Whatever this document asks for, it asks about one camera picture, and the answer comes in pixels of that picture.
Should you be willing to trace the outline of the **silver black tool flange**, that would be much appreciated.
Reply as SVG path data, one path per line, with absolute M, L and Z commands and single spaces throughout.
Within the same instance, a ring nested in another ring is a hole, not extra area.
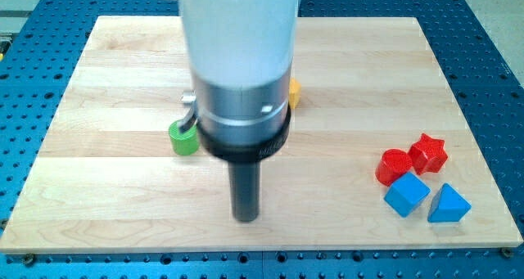
M 224 86 L 192 73 L 195 98 L 187 103 L 180 132 L 196 127 L 201 145 L 212 155 L 233 163 L 270 157 L 286 142 L 291 107 L 291 71 L 260 85 Z

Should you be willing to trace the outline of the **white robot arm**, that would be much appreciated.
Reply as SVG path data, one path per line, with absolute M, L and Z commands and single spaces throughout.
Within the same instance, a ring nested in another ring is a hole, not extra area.
M 289 85 L 300 0 L 175 0 L 192 92 L 179 132 L 228 163 L 233 217 L 260 211 L 260 163 L 287 140 Z

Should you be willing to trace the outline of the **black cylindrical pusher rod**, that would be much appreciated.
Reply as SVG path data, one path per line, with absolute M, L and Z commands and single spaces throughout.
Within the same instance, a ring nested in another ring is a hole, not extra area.
M 228 164 L 233 217 L 243 223 L 254 221 L 260 210 L 260 163 Z

